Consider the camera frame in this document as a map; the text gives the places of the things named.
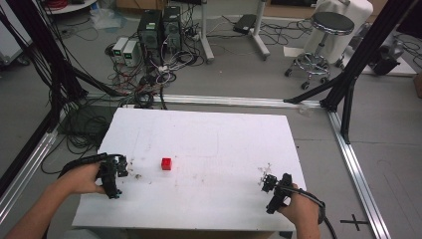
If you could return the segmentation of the small black computer tower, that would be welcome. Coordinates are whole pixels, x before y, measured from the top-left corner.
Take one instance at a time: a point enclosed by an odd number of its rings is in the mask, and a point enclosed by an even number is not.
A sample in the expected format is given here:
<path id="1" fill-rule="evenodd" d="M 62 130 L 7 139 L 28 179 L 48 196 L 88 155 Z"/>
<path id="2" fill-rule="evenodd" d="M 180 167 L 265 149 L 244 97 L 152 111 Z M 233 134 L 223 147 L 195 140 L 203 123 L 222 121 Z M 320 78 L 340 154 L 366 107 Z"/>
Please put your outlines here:
<path id="1" fill-rule="evenodd" d="M 180 13 L 179 6 L 167 6 L 163 10 L 164 44 L 170 54 L 182 49 Z"/>

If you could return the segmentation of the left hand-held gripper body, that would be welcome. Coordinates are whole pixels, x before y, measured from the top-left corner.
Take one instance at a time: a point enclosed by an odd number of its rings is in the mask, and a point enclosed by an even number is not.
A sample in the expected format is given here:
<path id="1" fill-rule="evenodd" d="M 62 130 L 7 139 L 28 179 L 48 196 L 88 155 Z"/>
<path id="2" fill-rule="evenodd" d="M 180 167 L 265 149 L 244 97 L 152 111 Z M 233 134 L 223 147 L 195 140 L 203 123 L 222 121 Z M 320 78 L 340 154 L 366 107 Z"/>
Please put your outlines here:
<path id="1" fill-rule="evenodd" d="M 97 178 L 102 181 L 102 188 L 105 190 L 105 194 L 109 199 L 118 199 L 121 195 L 121 191 L 116 186 L 116 179 L 118 178 L 117 170 L 119 168 L 125 168 L 127 170 L 127 166 L 118 164 L 118 158 L 121 155 L 106 155 L 100 160 L 100 169 Z"/>

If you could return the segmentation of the black frame post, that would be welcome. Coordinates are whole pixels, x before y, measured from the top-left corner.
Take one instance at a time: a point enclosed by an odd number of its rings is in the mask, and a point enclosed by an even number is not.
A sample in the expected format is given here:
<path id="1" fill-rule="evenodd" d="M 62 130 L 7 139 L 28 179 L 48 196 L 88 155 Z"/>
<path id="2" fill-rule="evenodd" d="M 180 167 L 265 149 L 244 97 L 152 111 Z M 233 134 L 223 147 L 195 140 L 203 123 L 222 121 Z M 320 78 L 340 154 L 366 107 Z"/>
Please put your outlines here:
<path id="1" fill-rule="evenodd" d="M 329 90 L 328 95 L 319 104 L 328 112 L 335 112 L 340 101 L 343 101 L 339 132 L 344 141 L 350 144 L 349 124 L 355 83 L 387 36 L 414 5 L 420 1 L 388 0 L 341 73 L 327 84 L 287 99 L 285 103 L 296 105 L 312 96 Z"/>
<path id="2" fill-rule="evenodd" d="M 36 60 L 33 49 L 26 44 L 26 41 L 19 35 L 19 32 L 14 29 L 14 26 L 7 19 L 6 15 L 0 12 L 0 21 L 33 62 L 41 80 L 50 89 L 51 109 L 11 165 L 0 177 L 0 197 L 4 196 L 6 190 L 11 187 L 12 181 L 27 162 L 35 146 L 41 141 L 41 137 L 46 132 L 51 132 L 59 123 L 59 113 L 63 105 L 67 102 L 78 101 L 88 94 L 82 88 L 78 79 L 94 86 L 109 96 L 123 97 L 122 93 L 111 89 L 89 74 L 82 72 L 74 67 L 69 60 L 65 59 L 64 54 L 53 37 L 52 31 L 49 29 L 48 24 L 43 19 L 43 15 L 33 0 L 6 0 L 6 3 L 30 36 L 38 52 L 47 62 L 49 70 L 44 70 L 43 64 Z"/>

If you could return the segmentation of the person's left hand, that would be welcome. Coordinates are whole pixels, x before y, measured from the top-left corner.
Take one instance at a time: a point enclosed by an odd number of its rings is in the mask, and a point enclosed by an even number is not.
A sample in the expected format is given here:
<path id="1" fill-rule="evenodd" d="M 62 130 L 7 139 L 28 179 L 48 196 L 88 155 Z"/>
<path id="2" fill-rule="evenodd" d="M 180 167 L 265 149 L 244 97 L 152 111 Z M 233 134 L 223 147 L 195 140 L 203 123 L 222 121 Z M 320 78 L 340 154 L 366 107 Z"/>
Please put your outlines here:
<path id="1" fill-rule="evenodd" d="M 61 177 L 65 188 L 73 194 L 99 193 L 104 194 L 105 190 L 96 184 L 96 176 L 99 172 L 98 163 L 86 164 L 68 171 Z"/>

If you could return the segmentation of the black round stool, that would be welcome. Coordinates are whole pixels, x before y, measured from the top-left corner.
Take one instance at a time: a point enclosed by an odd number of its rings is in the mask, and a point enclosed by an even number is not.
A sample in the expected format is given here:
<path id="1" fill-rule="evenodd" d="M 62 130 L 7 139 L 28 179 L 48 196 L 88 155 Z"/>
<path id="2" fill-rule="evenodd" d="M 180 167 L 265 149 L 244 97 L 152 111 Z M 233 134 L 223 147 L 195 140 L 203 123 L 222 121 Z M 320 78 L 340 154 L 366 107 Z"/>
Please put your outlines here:
<path id="1" fill-rule="evenodd" d="M 329 35 L 347 36 L 354 29 L 354 23 L 346 16 L 334 12 L 317 12 L 311 17 L 312 26 L 323 32 L 322 38 L 313 52 L 300 53 L 286 69 L 285 76 L 289 77 L 293 67 L 298 67 L 306 72 L 308 78 L 301 84 L 306 90 L 313 76 L 320 76 L 319 82 L 325 84 L 330 76 L 330 68 L 327 59 L 320 53 L 325 46 Z"/>

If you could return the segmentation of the white table leg stand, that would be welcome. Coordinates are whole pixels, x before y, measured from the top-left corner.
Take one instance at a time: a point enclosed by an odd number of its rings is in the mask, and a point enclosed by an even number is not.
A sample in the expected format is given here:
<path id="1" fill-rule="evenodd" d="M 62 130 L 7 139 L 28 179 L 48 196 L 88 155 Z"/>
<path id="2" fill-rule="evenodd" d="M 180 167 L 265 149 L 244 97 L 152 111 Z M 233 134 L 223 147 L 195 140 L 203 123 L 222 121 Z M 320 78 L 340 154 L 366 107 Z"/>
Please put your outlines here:
<path id="1" fill-rule="evenodd" d="M 257 47 L 260 50 L 262 58 L 264 61 L 268 59 L 271 55 L 270 51 L 268 50 L 267 46 L 265 45 L 264 41 L 260 36 L 261 32 L 261 24 L 264 16 L 264 10 L 266 6 L 267 0 L 258 0 L 257 12 L 256 12 L 256 22 L 254 28 L 251 30 L 251 36 L 255 41 Z"/>
<path id="2" fill-rule="evenodd" d="M 205 54 L 206 63 L 211 64 L 214 61 L 214 54 L 207 39 L 207 0 L 201 2 L 201 31 L 200 42 Z"/>

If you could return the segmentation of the person's right hand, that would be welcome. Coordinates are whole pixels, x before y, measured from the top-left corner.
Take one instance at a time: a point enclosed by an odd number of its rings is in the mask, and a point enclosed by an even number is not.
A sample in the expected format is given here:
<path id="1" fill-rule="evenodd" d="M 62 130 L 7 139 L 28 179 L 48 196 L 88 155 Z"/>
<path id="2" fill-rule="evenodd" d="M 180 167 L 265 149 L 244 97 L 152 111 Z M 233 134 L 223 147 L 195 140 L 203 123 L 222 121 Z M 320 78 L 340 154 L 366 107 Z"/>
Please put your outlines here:
<path id="1" fill-rule="evenodd" d="M 318 226 L 318 205 L 297 193 L 292 195 L 288 206 L 282 206 L 278 211 L 297 228 Z"/>

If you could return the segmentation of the round white table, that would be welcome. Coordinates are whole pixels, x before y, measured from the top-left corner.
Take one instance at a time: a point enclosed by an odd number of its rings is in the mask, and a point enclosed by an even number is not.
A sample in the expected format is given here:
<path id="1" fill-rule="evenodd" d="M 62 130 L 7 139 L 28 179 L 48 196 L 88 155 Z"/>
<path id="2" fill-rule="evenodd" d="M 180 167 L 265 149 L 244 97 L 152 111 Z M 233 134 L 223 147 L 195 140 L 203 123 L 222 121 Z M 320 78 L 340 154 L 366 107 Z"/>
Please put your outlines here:
<path id="1" fill-rule="evenodd" d="M 43 8 L 49 15 L 58 15 L 82 10 L 97 2 L 98 0 L 46 0 Z"/>

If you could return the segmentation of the large black computer tower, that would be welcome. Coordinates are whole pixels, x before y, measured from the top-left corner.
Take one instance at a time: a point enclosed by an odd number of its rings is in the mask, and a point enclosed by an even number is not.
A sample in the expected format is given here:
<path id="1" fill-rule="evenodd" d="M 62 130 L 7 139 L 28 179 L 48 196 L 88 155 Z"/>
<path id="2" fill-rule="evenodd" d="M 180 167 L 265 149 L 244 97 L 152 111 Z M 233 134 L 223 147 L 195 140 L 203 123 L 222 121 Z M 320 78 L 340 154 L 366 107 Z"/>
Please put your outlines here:
<path id="1" fill-rule="evenodd" d="M 160 10 L 147 9 L 137 27 L 142 57 L 148 66 L 161 66 L 162 14 Z"/>

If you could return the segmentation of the flat black box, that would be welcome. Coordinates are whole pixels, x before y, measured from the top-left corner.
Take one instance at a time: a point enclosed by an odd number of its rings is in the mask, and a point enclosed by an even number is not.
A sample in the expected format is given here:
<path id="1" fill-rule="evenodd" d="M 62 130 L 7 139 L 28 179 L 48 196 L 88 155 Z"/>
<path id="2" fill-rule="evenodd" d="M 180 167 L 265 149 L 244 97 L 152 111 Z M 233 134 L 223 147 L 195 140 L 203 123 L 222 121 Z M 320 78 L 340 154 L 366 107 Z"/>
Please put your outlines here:
<path id="1" fill-rule="evenodd" d="M 243 15 L 233 26 L 233 31 L 247 35 L 255 26 L 256 16 L 254 14 Z"/>

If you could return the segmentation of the aluminium floor rail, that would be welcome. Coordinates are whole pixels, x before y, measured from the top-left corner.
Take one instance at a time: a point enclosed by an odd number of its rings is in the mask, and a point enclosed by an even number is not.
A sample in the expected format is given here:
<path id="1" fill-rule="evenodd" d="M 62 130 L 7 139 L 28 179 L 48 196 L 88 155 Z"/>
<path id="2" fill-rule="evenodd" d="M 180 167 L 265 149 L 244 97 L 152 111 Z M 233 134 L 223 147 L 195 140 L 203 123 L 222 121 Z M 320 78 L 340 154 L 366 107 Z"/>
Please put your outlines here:
<path id="1" fill-rule="evenodd" d="M 346 168 L 350 174 L 359 200 L 369 222 L 375 239 L 392 239 L 372 195 L 370 187 L 359 164 L 358 158 L 350 143 L 340 133 L 340 118 L 337 113 L 328 113 L 331 126 L 338 142 Z"/>
<path id="2" fill-rule="evenodd" d="M 163 99 L 166 104 L 178 105 L 222 106 L 264 109 L 320 109 L 320 103 L 318 101 L 303 101 L 298 104 L 292 104 L 279 99 L 187 95 L 164 95 Z"/>
<path id="3" fill-rule="evenodd" d="M 63 139 L 58 127 L 50 124 L 50 114 L 47 114 L 0 178 L 1 227 L 16 221 L 41 194 L 46 179 L 35 189 L 30 186 L 36 185 L 41 164 L 62 146 Z"/>

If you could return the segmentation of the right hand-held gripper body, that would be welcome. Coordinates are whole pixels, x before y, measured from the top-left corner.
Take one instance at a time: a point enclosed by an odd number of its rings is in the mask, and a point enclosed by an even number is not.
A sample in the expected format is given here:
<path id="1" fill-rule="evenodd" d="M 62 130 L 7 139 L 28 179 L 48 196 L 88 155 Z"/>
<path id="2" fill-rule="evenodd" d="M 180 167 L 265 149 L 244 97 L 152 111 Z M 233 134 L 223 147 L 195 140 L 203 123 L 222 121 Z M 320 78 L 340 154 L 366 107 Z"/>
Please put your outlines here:
<path id="1" fill-rule="evenodd" d="M 281 180 L 278 179 L 276 184 L 270 184 L 271 191 L 274 191 L 274 196 L 266 206 L 268 214 L 274 214 L 280 207 L 285 206 L 284 200 L 291 196 L 289 188 L 292 187 L 292 176 L 284 173 Z"/>

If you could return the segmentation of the clear plastic bag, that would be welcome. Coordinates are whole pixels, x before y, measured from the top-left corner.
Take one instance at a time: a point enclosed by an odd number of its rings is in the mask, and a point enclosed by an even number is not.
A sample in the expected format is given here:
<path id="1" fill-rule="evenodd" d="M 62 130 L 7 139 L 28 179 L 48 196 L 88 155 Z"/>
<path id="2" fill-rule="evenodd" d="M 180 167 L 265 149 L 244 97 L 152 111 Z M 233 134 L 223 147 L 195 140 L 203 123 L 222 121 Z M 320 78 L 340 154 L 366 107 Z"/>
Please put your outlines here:
<path id="1" fill-rule="evenodd" d="M 126 23 L 126 19 L 112 9 L 92 9 L 90 14 L 96 30 L 116 31 Z"/>

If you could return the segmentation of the white bench power supply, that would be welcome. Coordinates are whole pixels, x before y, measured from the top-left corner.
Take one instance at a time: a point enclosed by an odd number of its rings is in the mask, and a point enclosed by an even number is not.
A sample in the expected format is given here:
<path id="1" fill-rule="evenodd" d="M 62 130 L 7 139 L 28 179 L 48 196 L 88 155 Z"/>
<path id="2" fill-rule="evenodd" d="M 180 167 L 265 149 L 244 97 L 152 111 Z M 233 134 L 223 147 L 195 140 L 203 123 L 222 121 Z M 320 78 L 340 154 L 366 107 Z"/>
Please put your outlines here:
<path id="1" fill-rule="evenodd" d="M 127 37 L 120 37 L 111 49 L 114 56 L 114 60 L 118 64 L 124 63 L 123 50 L 125 48 L 127 41 L 128 41 Z"/>
<path id="2" fill-rule="evenodd" d="M 129 40 L 126 43 L 123 57 L 128 67 L 134 67 L 138 63 L 137 43 L 134 40 Z"/>

